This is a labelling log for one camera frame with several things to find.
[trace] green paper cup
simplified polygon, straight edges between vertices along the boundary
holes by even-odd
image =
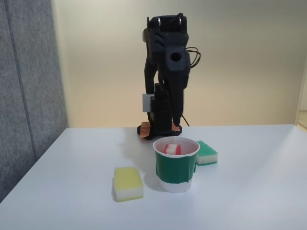
[[[165,154],[167,144],[181,145],[181,155]],[[153,143],[156,173],[162,188],[171,193],[183,193],[191,188],[200,145],[183,137],[166,137]]]

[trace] green sponge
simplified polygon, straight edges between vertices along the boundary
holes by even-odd
[[[217,151],[212,149],[202,140],[197,141],[201,146],[196,156],[197,165],[208,165],[217,163]]]
[[[118,202],[143,198],[143,182],[134,167],[115,168],[114,190]]]

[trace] white table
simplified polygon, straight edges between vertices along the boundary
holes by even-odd
[[[307,132],[293,125],[183,128],[219,152],[192,188],[162,191],[136,128],[66,129],[0,204],[1,230],[306,230]],[[114,168],[136,166],[144,199],[116,203]]]

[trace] wall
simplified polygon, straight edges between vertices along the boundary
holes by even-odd
[[[67,127],[50,0],[0,0],[0,202]]]
[[[294,124],[307,50],[304,0],[53,0],[71,127],[136,127],[146,17],[183,12],[202,52],[190,125]]]
[[[300,111],[307,111],[307,79],[305,79]]]

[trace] gray acoustic panel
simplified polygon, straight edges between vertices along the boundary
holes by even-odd
[[[0,0],[0,202],[34,164],[4,0]]]
[[[67,127],[50,0],[6,0],[34,151],[41,157]]]

